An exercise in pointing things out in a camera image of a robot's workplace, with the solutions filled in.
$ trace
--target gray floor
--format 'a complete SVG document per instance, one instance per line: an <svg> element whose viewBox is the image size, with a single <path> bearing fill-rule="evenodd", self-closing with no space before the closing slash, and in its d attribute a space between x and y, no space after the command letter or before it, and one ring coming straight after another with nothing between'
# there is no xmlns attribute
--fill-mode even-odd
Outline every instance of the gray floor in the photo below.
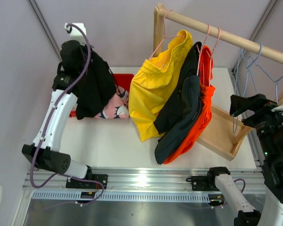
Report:
<svg viewBox="0 0 283 226"><path fill-rule="evenodd" d="M263 195L246 195L249 202L262 211ZM234 215L228 205L224 209L207 204L172 202L97 201L79 207L72 203L42 210L60 201L32 200L25 226L231 226Z"/></svg>

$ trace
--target table surface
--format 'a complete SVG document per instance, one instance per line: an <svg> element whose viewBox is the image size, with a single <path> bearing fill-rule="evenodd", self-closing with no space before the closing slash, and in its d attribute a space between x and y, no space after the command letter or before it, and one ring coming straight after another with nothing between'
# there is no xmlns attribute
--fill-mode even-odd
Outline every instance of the table surface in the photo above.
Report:
<svg viewBox="0 0 283 226"><path fill-rule="evenodd" d="M138 67L111 68L113 73L136 74ZM233 87L227 68L214 68L211 81L216 87L213 104L229 111ZM167 165L158 165L154 150L158 138L141 142L138 130L131 119L105 120L69 118L63 133L60 151L70 154L73 160L92 167L151 168L170 170L207 170L226 166L229 170L253 171L256 168L246 137L235 159L228 161L199 143L187 153Z"/></svg>

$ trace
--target red garment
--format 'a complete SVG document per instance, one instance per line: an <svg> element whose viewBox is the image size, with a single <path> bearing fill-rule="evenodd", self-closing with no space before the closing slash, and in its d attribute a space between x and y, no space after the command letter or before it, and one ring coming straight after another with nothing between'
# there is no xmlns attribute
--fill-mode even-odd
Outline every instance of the red garment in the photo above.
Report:
<svg viewBox="0 0 283 226"><path fill-rule="evenodd" d="M211 60L210 70L211 55L212 53L209 47L204 46L200 56L200 89L201 100L203 104L201 114L188 133L187 137L183 140L182 144L175 152L169 155L169 157L164 161L164 164L174 161L179 155L189 151L212 119L211 105L215 87L212 85L208 86L209 81L213 78L213 59Z"/></svg>

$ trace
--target wooden clothing rack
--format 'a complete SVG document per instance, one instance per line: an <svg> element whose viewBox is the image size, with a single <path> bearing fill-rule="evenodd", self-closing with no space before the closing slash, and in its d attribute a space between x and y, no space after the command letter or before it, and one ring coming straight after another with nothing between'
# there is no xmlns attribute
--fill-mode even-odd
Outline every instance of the wooden clothing rack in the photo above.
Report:
<svg viewBox="0 0 283 226"><path fill-rule="evenodd" d="M156 50L157 46L163 40L164 16L166 12L167 10L161 3L158 3L154 8L153 50ZM166 15L166 19L192 28L201 33L208 33L207 24L178 13L169 11ZM219 29L210 26L208 34L209 36L218 38ZM252 53L259 54L260 52L260 44L225 31L221 31L219 39ZM161 48L162 46L156 50L154 54L155 57L161 53ZM283 53L277 50L263 46L261 56L283 64ZM279 105L283 104L283 92L279 95L278 103ZM234 134L233 118L229 115L229 113L215 105L212 105L211 110L213 118L197 141L226 159L232 160L238 153L244 137L248 135L253 128L244 126L241 121L238 121L237 132Z"/></svg>

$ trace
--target gray wall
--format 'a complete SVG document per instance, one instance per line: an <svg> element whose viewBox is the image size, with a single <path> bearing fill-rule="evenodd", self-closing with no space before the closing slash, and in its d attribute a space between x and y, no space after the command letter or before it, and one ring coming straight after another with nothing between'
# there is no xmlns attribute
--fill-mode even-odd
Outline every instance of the gray wall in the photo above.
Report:
<svg viewBox="0 0 283 226"><path fill-rule="evenodd" d="M258 43L262 43L265 46L279 50L283 52L283 0L281 0L267 25L262 30L262 33L258 36L256 40ZM258 63L276 80L283 75L283 65L278 64L272 60L265 59L263 57L258 59ZM275 100L275 85L265 76L260 68L253 66L253 75L255 84L258 88L259 93L263 93L267 98ZM246 69L245 65L242 64L239 69L239 87L240 90L244 88L246 81ZM283 91L283 80L279 83L278 93ZM251 78L249 77L246 96L252 96L255 94L255 89L252 84Z"/></svg>
<svg viewBox="0 0 283 226"><path fill-rule="evenodd" d="M190 18L250 38L270 0L164 0L171 9ZM158 0L37 0L46 21L60 46L67 38L65 22L84 22L90 43L110 66L141 66L153 52L153 11ZM171 21L166 23L167 36L186 29L193 40L204 41L205 35ZM163 50L169 40L165 41ZM207 44L213 48L215 38ZM219 42L214 66L232 68L239 48Z"/></svg>
<svg viewBox="0 0 283 226"><path fill-rule="evenodd" d="M0 226L10 225L29 167L22 156L50 100L58 60L25 0L0 0Z"/></svg>

